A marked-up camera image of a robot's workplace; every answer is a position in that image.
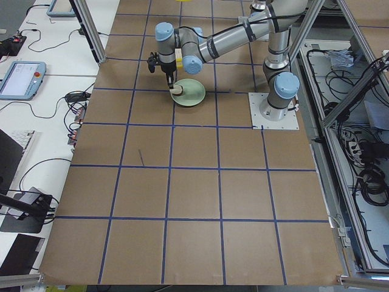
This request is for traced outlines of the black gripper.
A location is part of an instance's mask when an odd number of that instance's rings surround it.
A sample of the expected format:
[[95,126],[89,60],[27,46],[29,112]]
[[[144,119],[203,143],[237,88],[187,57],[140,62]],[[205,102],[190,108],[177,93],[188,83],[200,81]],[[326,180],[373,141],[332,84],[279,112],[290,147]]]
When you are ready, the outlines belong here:
[[176,61],[165,63],[160,61],[161,70],[166,74],[169,90],[174,88],[174,73],[177,70]]

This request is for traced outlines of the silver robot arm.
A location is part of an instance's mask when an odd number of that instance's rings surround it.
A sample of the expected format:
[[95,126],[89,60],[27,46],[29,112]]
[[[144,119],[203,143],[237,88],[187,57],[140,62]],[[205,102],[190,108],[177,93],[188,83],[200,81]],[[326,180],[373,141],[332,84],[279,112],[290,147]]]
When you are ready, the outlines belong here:
[[268,35],[263,71],[269,93],[260,103],[260,113],[269,121],[281,121],[300,87],[298,77],[289,70],[289,32],[307,4],[307,1],[266,1],[262,9],[240,23],[210,36],[203,36],[200,28],[175,28],[168,22],[159,23],[155,27],[157,52],[150,54],[148,69],[154,72],[156,67],[161,68],[176,103],[195,106],[204,100],[205,88],[189,78],[176,81],[174,73],[180,64],[186,73],[198,74],[205,63]]

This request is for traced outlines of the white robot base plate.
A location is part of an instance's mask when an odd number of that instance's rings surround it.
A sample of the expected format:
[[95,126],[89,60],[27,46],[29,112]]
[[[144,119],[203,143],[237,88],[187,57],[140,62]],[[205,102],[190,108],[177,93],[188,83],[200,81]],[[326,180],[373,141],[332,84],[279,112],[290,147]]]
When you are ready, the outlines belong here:
[[287,108],[275,109],[268,104],[267,92],[250,92],[249,106],[255,130],[299,130],[294,100]]

